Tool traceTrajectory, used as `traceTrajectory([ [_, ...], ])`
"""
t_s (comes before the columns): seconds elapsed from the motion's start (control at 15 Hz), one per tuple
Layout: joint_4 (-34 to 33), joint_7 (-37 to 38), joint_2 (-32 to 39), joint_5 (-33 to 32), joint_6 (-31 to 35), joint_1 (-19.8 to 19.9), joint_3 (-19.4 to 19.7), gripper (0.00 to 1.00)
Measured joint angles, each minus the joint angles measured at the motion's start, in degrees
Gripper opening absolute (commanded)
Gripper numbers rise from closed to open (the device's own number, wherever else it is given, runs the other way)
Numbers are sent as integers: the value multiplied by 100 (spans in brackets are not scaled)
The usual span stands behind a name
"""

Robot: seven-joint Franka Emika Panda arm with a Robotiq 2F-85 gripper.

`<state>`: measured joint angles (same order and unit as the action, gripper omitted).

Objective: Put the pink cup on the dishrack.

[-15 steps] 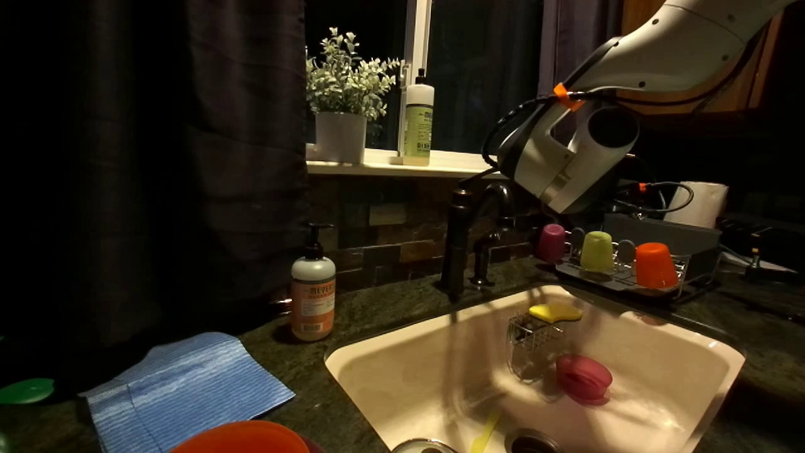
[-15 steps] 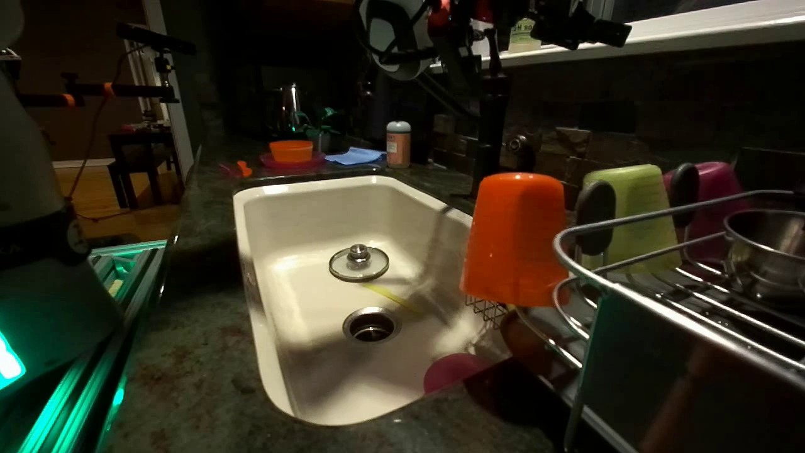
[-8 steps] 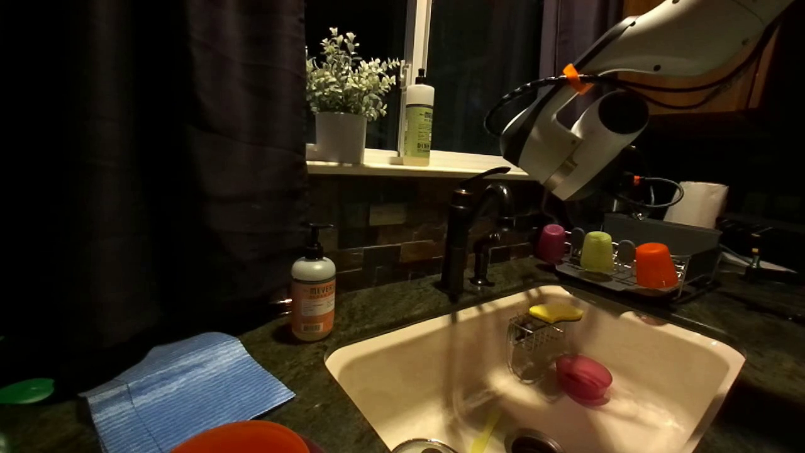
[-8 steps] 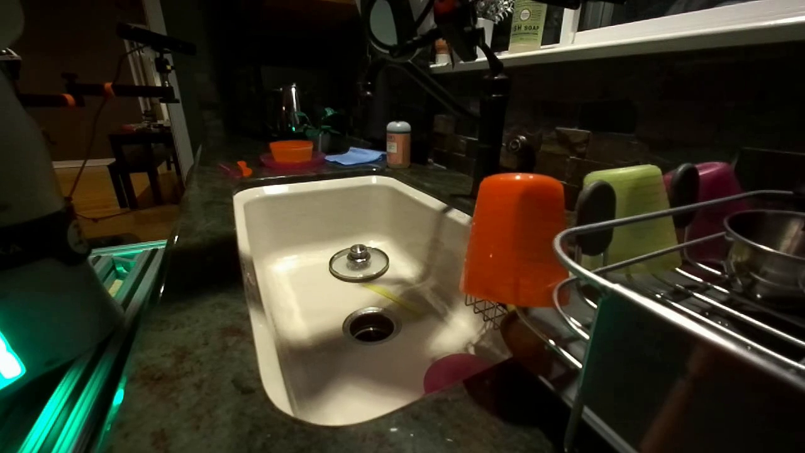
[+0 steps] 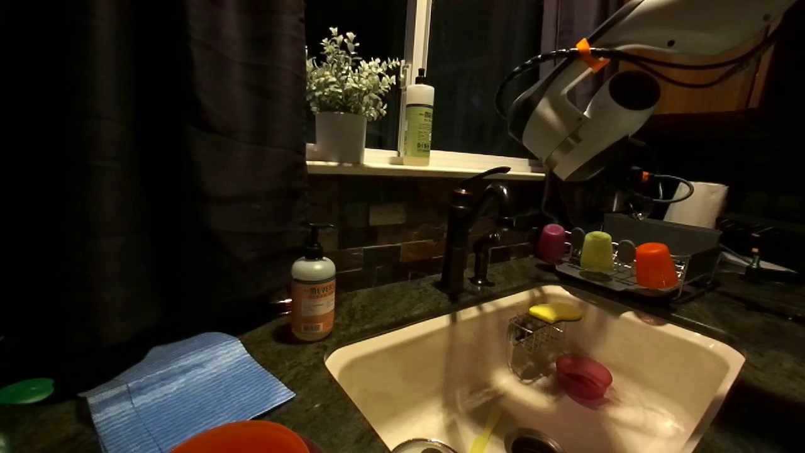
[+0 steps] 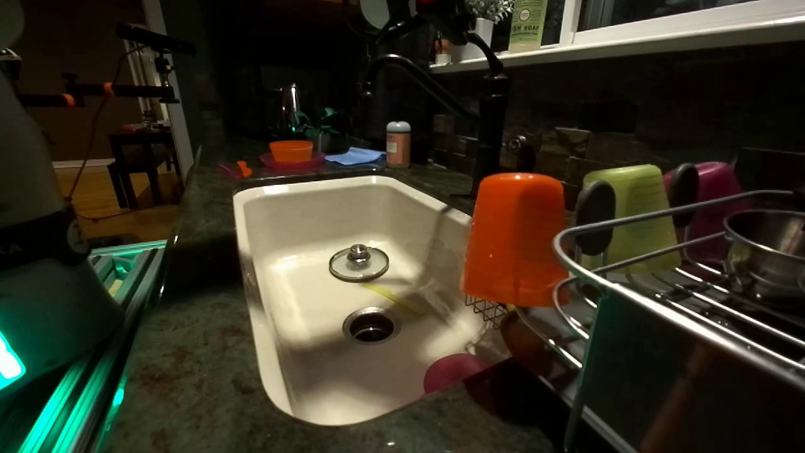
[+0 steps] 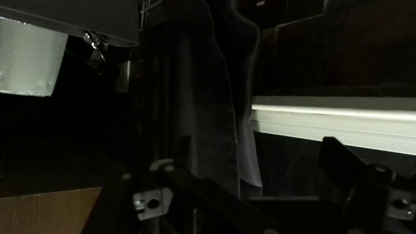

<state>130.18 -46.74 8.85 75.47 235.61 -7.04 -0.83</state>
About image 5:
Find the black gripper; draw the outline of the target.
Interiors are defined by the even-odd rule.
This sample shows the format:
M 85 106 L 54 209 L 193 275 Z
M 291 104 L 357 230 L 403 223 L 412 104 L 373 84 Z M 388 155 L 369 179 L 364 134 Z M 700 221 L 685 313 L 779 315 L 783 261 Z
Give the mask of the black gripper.
M 632 169 L 645 164 L 645 154 L 645 140 L 625 138 L 597 155 L 579 179 L 560 182 L 548 177 L 542 197 L 543 216 L 563 227 L 598 227 L 617 191 L 626 187 Z

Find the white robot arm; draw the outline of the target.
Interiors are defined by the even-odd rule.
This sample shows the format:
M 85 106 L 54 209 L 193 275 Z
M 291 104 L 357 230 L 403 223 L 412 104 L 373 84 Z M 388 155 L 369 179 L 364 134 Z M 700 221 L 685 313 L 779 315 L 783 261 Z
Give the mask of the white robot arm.
M 543 167 L 548 184 L 587 184 L 657 110 L 665 67 L 730 79 L 767 47 L 797 0 L 626 0 L 589 38 L 534 55 L 553 67 L 511 104 L 508 134 Z

